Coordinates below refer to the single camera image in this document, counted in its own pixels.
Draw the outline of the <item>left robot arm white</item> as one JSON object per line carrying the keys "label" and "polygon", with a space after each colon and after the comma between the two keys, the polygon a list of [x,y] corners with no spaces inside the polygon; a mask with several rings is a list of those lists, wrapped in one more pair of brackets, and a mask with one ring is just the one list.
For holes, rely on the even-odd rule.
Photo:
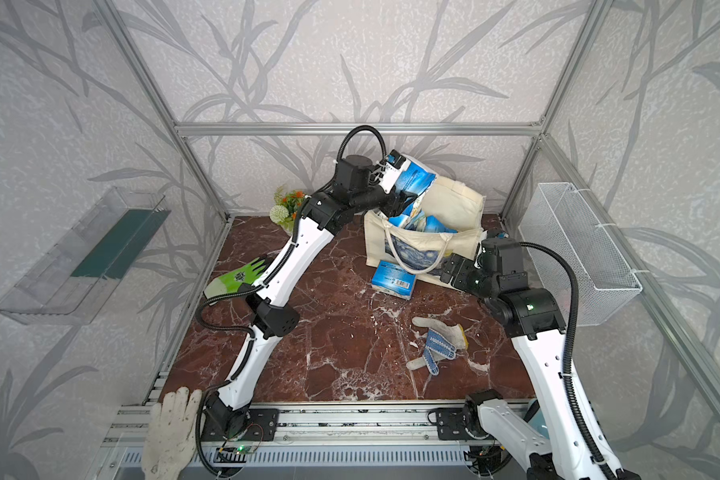
{"label": "left robot arm white", "polygon": [[[208,388],[201,401],[198,417],[216,436],[235,437],[247,428],[246,415],[259,377],[275,347],[298,324],[299,314],[288,301],[299,279],[356,214],[395,210],[399,200],[408,199],[396,183],[409,167],[410,161],[396,151],[377,164],[359,155],[339,159],[332,180],[308,196],[297,211],[289,242],[262,276],[198,306],[194,320],[204,328],[247,334],[226,379]],[[207,307],[239,297],[253,312],[248,326],[211,325],[203,319]]]}

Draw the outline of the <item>blue barcode tissue pack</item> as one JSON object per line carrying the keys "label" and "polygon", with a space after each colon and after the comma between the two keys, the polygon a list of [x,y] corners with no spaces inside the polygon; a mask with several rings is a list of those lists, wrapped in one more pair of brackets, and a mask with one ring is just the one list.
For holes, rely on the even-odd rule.
{"label": "blue barcode tissue pack", "polygon": [[437,174],[421,164],[418,160],[408,157],[406,168],[398,177],[395,188],[402,192],[406,199],[416,203],[422,198],[437,179]]}

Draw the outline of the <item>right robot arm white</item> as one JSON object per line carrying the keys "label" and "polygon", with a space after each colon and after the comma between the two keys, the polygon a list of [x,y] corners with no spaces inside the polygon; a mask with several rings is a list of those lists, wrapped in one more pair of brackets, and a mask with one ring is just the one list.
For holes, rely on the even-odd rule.
{"label": "right robot arm white", "polygon": [[[548,255],[570,283],[568,314],[553,294],[529,284],[523,249]],[[496,392],[467,398],[468,431],[495,438],[529,479],[634,479],[610,447],[573,362],[580,287],[571,266],[552,249],[493,230],[474,258],[451,255],[440,280],[476,297],[511,340],[533,385],[548,433],[542,435]]]}

